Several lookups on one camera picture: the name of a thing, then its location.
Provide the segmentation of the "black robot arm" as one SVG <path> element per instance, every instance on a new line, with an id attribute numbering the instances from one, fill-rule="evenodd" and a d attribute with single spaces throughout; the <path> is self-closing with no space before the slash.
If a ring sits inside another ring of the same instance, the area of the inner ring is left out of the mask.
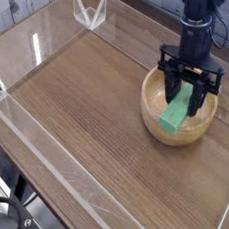
<path id="1" fill-rule="evenodd" d="M 208 93 L 219 94 L 225 69 L 212 58 L 216 18 L 223 23 L 218 8 L 225 0 L 183 0 L 181 39 L 178 46 L 162 44 L 158 68 L 164 72 L 165 97 L 168 104 L 181 90 L 183 81 L 193 87 L 187 115 L 193 117 Z"/>

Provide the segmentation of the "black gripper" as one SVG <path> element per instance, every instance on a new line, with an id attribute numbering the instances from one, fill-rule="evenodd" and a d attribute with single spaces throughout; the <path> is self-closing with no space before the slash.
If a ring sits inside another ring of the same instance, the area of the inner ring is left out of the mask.
<path id="1" fill-rule="evenodd" d="M 212 32 L 212 26 L 199 28 L 184 25 L 178 46 L 160 46 L 158 68 L 165 75 L 166 102 L 169 104 L 174 100 L 183 80 L 193 85 L 187 110 L 189 117 L 196 116 L 207 93 L 219 94 L 221 79 L 225 74 L 222 65 L 211 58 Z"/>

